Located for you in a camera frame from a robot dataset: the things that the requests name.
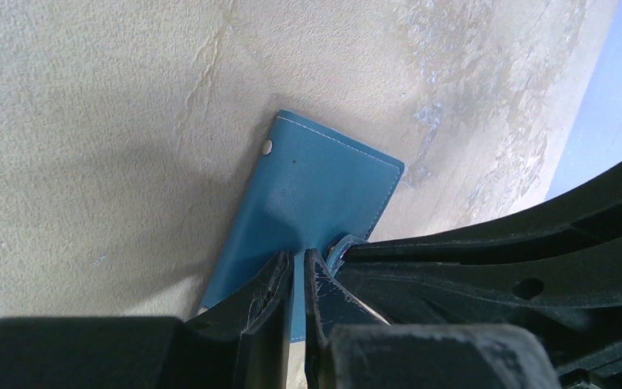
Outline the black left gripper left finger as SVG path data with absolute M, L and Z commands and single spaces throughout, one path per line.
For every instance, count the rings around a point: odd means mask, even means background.
M 274 255 L 208 311 L 0 318 L 0 388 L 282 388 L 293 256 Z

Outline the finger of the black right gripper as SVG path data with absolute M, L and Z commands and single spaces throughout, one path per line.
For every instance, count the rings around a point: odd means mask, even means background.
M 345 263 L 524 263 L 622 237 L 622 161 L 588 182 L 526 210 L 480 224 L 353 246 Z
M 337 280 L 393 324 L 510 324 L 556 368 L 622 347 L 622 237 L 524 263 L 345 263 Z

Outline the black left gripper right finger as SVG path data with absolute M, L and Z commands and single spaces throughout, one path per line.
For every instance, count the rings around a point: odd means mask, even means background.
M 305 251 L 310 388 L 558 388 L 541 343 L 510 325 L 388 325 Z

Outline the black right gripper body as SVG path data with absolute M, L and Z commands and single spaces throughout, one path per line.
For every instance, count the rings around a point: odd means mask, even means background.
M 622 347 L 610 347 L 558 365 L 562 388 L 622 388 Z

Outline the blue leather card holder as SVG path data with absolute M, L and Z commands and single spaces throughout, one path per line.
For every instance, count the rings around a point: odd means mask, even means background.
M 403 162 L 395 157 L 280 110 L 200 307 L 214 307 L 252 280 L 274 254 L 291 251 L 291 341 L 304 341 L 304 252 L 324 253 L 346 236 L 367 241 L 403 171 Z

